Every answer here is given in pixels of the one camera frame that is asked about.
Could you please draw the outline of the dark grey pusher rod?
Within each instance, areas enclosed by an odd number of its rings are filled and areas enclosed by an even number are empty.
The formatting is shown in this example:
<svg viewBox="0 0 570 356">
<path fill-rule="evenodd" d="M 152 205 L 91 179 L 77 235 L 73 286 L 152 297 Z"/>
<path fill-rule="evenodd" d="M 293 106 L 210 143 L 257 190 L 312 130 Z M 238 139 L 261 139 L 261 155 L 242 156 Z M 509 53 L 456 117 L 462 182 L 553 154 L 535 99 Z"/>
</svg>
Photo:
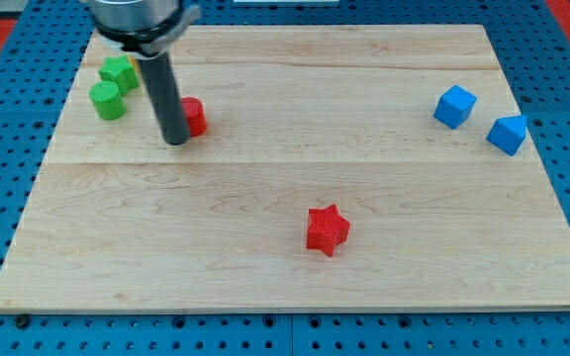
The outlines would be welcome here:
<svg viewBox="0 0 570 356">
<path fill-rule="evenodd" d="M 140 60 L 139 66 L 162 138 L 169 145 L 185 143 L 190 129 L 168 54 Z"/>
</svg>

